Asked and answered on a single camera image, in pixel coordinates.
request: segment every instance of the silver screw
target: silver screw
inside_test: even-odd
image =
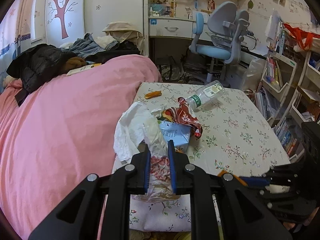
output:
[[[193,165],[193,164],[186,164],[186,166],[184,166],[184,168],[187,170],[187,171],[193,171],[196,167]]]
[[[87,176],[87,180],[88,181],[95,181],[96,179],[97,179],[97,175],[96,174],[89,174],[88,176]]]
[[[225,173],[225,174],[223,174],[223,179],[226,181],[231,181],[231,180],[233,180],[233,176],[230,173]]]
[[[134,168],[135,168],[135,166],[134,166],[133,164],[127,164],[127,165],[124,167],[124,169],[125,169],[126,171],[133,171]]]

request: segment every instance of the blue seat cushion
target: blue seat cushion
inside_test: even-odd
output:
[[[225,49],[220,49],[213,46],[207,45],[196,45],[196,52],[208,57],[213,57],[217,59],[227,60],[231,57],[231,52]]]

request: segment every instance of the clear plastic container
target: clear plastic container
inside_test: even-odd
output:
[[[213,99],[220,97],[224,93],[224,88],[218,80],[215,80],[203,87],[200,87],[193,96],[186,99],[189,106],[195,110],[199,106],[203,106]]]

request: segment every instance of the bottle label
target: bottle label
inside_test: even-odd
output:
[[[193,95],[191,98],[196,102],[197,107],[201,106],[201,100],[197,95]]]
[[[204,94],[211,98],[213,97],[216,93],[218,93],[220,90],[222,90],[221,85],[219,84],[214,84],[210,87],[207,87],[206,89],[204,89]]]

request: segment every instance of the black puffer jacket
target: black puffer jacket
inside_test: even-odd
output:
[[[52,45],[39,44],[27,49],[13,60],[7,69],[7,74],[21,78],[24,90],[16,97],[18,105],[22,104],[28,94],[56,77],[68,59],[75,56],[73,52],[61,51]]]

